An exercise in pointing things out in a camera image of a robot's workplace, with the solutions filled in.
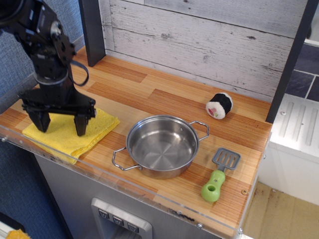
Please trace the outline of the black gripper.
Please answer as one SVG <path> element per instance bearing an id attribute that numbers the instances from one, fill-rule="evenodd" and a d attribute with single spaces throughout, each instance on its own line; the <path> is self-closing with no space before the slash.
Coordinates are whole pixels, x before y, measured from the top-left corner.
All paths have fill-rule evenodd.
<path id="1" fill-rule="evenodd" d="M 50 124 L 50 113 L 73 115 L 78 136 L 86 133 L 87 118 L 94 118 L 95 100 L 79 93 L 67 76 L 64 81 L 39 84 L 37 89 L 24 90 L 18 94 L 22 107 L 36 128 L 46 132 Z"/>

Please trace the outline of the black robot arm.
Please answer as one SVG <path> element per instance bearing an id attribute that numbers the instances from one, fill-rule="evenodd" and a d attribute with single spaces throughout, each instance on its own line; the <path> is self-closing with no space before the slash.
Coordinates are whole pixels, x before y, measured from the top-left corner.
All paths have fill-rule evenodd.
<path id="1" fill-rule="evenodd" d="M 78 136 L 83 136 L 96 116 L 96 102 L 75 88 L 89 79 L 75 82 L 71 66 L 87 68 L 73 60 L 74 44 L 64 34 L 57 14 L 42 0 L 2 0 L 0 29 L 15 37 L 33 63 L 39 88 L 18 95 L 33 124 L 46 132 L 50 113 L 72 115 Z"/>

